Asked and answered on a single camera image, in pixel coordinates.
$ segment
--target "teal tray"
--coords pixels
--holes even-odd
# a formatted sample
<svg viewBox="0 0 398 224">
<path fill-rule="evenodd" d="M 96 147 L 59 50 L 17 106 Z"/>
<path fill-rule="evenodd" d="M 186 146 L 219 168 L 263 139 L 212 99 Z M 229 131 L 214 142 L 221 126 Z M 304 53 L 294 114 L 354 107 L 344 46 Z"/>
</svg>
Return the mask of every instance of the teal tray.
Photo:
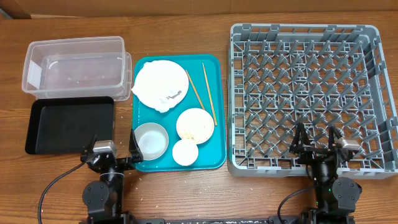
<svg viewBox="0 0 398 224">
<path fill-rule="evenodd" d="M 205 64 L 218 125 L 215 126 L 211 138 L 207 142 L 198 145 L 198 159 L 190 166 L 180 166 L 172 157 L 173 146 L 180 140 L 175 127 L 177 118 L 182 112 L 189 108 L 201 108 L 191 84 L 189 84 L 188 93 L 185 98 L 177 104 L 176 107 L 170 109 L 166 113 L 160 113 L 155 109 L 145 106 L 134 95 L 132 128 L 136 129 L 142 124 L 153 122 L 163 126 L 169 134 L 169 146 L 165 153 L 153 161 L 144 161 L 136 164 L 136 169 L 141 172 L 162 172 L 219 168 L 226 160 L 226 135 L 223 85 L 221 82 L 221 70 L 218 59 L 212 55 L 145 57 L 137 62 L 134 69 L 134 79 L 146 62 L 152 62 L 154 60 L 170 60 L 181 65 L 185 70 L 188 70 L 206 111 L 213 116 L 202 68 L 202 63 Z"/>
</svg>

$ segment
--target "chopsticks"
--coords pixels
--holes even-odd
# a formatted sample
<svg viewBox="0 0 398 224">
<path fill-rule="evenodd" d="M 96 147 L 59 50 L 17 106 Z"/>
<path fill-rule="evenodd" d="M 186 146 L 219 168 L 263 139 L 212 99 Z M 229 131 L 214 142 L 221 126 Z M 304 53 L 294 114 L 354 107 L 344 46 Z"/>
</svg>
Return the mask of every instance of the chopsticks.
<svg viewBox="0 0 398 224">
<path fill-rule="evenodd" d="M 212 98 L 211 98 L 210 87 L 209 87 L 209 82 L 208 82 L 208 80 L 207 80 L 207 74 L 206 74 L 205 64 L 202 63 L 202 66 L 203 66 L 203 73 L 205 74 L 205 80 L 206 80 L 207 92 L 208 92 L 208 94 L 209 94 L 209 99 L 210 99 L 211 111 L 213 112 L 214 124 L 215 124 L 215 126 L 217 126 L 216 112 L 214 111 L 213 100 L 212 100 Z M 190 82 L 191 85 L 192 85 L 193 91 L 195 92 L 195 94 L 196 94 L 196 96 L 197 96 L 197 98 L 198 98 L 198 101 L 199 101 L 199 103 L 200 103 L 201 108 L 202 108 L 203 110 L 205 110 L 205 107 L 203 106 L 203 103 L 202 103 L 201 100 L 200 100 L 200 97 L 199 97 L 199 94 L 198 94 L 198 92 L 197 92 L 197 89 L 195 88 L 195 85 L 193 84 L 193 81 L 192 81 L 192 79 L 191 79 L 191 76 L 189 75 L 189 73 L 188 73 L 187 70 L 186 70 L 185 72 L 187 73 L 189 82 Z"/>
<path fill-rule="evenodd" d="M 206 74 L 205 64 L 202 63 L 201 65 L 203 66 L 203 73 L 205 74 L 207 92 L 208 92 L 208 94 L 209 94 L 210 105 L 211 105 L 211 111 L 213 112 L 213 117 L 214 117 L 214 124 L 215 124 L 215 126 L 217 126 L 217 118 L 216 118 L 216 113 L 215 113 L 215 111 L 214 111 L 213 100 L 211 99 L 210 87 L 209 87 L 209 82 L 207 81 L 207 74 Z"/>
<path fill-rule="evenodd" d="M 197 89 L 195 88 L 195 85 L 193 84 L 193 81 L 192 81 L 192 79 L 191 79 L 191 76 L 189 75 L 189 73 L 188 73 L 187 70 L 186 70 L 185 72 L 186 72 L 187 75 L 188 75 L 189 81 L 191 82 L 193 91 L 195 92 L 195 94 L 196 94 L 196 96 L 197 96 L 197 98 L 198 98 L 198 100 L 199 100 L 199 103 L 200 103 L 200 106 L 201 106 L 202 110 L 205 110 L 205 107 L 203 106 L 203 103 L 201 103 L 201 100 L 200 100 L 199 94 L 198 94 L 198 92 L 197 92 Z"/>
</svg>

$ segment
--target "gray dish rack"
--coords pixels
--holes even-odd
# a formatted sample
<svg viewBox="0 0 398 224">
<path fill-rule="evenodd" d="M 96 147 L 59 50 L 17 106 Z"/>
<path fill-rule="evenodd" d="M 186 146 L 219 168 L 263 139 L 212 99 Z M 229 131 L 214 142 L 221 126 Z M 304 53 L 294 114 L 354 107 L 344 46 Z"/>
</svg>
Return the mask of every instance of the gray dish rack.
<svg viewBox="0 0 398 224">
<path fill-rule="evenodd" d="M 235 24 L 230 37 L 231 174 L 306 175 L 289 153 L 299 122 L 316 147 L 327 146 L 331 125 L 360 143 L 340 176 L 398 174 L 398 119 L 374 26 Z"/>
</svg>

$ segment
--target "white bowl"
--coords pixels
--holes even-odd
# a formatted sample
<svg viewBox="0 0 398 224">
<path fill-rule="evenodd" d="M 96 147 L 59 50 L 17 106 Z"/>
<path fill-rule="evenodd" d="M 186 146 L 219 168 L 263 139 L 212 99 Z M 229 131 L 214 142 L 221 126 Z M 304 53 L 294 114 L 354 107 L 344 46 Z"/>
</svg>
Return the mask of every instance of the white bowl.
<svg viewBox="0 0 398 224">
<path fill-rule="evenodd" d="M 214 131 L 213 118 L 207 111 L 191 108 L 177 119 L 177 134 L 181 139 L 191 139 L 195 144 L 209 140 Z"/>
<path fill-rule="evenodd" d="M 159 124 L 145 123 L 134 130 L 145 161 L 159 158 L 169 145 L 169 135 Z"/>
<path fill-rule="evenodd" d="M 181 139 L 173 147 L 173 159 L 181 166 L 192 165 L 198 155 L 198 146 L 191 139 Z"/>
</svg>

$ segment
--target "plastic bin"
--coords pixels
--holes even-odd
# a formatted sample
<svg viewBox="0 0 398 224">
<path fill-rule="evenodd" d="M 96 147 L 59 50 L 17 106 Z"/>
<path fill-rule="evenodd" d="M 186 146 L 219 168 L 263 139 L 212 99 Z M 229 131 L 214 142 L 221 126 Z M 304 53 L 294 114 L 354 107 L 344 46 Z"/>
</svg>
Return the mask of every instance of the plastic bin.
<svg viewBox="0 0 398 224">
<path fill-rule="evenodd" d="M 398 117 L 374 26 L 235 24 L 229 38 L 230 173 L 305 176 L 289 152 L 303 122 L 316 147 L 327 147 L 331 125 L 360 143 L 339 176 L 398 174 Z"/>
<path fill-rule="evenodd" d="M 110 96 L 127 100 L 131 56 L 121 37 L 45 40 L 29 45 L 22 90 L 38 99 Z"/>
</svg>

